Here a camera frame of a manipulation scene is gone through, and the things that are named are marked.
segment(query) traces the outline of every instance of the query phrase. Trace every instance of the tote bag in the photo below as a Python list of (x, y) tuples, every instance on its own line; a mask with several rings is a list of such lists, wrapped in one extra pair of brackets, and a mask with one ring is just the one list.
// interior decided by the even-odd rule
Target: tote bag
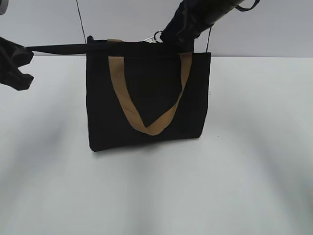
[(87, 54), (87, 115), (93, 151), (199, 138), (207, 108), (210, 53), (177, 53), (162, 43), (94, 40), (29, 47)]

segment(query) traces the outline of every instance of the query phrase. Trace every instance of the tan strap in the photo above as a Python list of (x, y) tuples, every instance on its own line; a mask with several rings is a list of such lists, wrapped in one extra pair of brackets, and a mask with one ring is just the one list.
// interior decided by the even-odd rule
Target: tan strap
[(111, 73), (111, 81), (114, 91), (117, 95), (119, 103), (123, 109), (123, 112), (130, 123), (130, 125), (137, 131), (146, 133), (150, 136), (156, 136), (160, 134), (173, 120), (176, 109), (178, 107), (181, 96), (184, 92), (190, 68), (192, 64), (192, 53), (180, 54), (181, 60), (181, 92), (178, 96), (177, 102), (172, 108), (160, 116), (150, 126), (145, 127), (140, 114), (134, 106), (131, 97), (128, 93), (126, 80), (125, 80), (125, 64), (124, 57), (109, 56), (109, 66)]
[(108, 39), (109, 42), (116, 42), (116, 43), (121, 43), (122, 40), (119, 39)]

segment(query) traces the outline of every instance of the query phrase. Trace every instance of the wire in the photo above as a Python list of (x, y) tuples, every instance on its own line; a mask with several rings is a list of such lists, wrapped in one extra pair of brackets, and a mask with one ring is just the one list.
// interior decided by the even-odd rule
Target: wire
[(78, 5), (78, 1), (77, 0), (76, 0), (76, 4), (77, 4), (77, 9), (78, 9), (78, 14), (79, 14), (80, 25), (82, 26), (82, 31), (83, 31), (83, 35), (84, 35), (85, 44), (87, 44), (86, 35), (85, 35), (85, 31), (84, 31), (84, 26), (83, 26), (83, 21), (82, 21), (82, 16), (80, 14), (80, 9), (79, 9), (79, 5)]
[(212, 30), (212, 27), (210, 27), (209, 36), (207, 37), (207, 44), (206, 44), (206, 50), (205, 50), (205, 52), (207, 52), (207, 50), (209, 49), (209, 42), (210, 42), (211, 30)]

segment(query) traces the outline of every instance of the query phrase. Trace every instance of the white table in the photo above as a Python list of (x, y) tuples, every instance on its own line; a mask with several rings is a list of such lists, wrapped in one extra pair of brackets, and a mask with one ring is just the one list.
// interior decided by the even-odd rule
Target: white table
[(313, 234), (313, 59), (213, 58), (199, 140), (93, 153), (84, 57), (0, 86), (0, 234)]

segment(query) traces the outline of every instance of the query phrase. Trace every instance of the shoulder strap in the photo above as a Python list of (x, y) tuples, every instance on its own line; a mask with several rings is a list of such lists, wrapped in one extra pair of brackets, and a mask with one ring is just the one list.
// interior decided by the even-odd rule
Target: shoulder strap
[(52, 45), (52, 46), (38, 46), (38, 47), (27, 47), (29, 51), (43, 52), (55, 55), (78, 55), (86, 54), (91, 51), (107, 50), (116, 42), (121, 42), (116, 39), (103, 40), (100, 43), (93, 43), (93, 37), (88, 37), (87, 44), (69, 44), (69, 45)]
[(259, 4), (260, 3), (260, 0), (255, 0), (255, 2), (254, 2), (254, 4), (253, 4), (253, 6), (251, 7), (251, 8), (244, 8), (244, 7), (241, 7), (241, 6), (236, 6), (236, 9), (238, 10), (238, 11), (250, 11), (250, 10), (252, 10), (254, 7), (256, 7), (257, 6), (257, 4)]

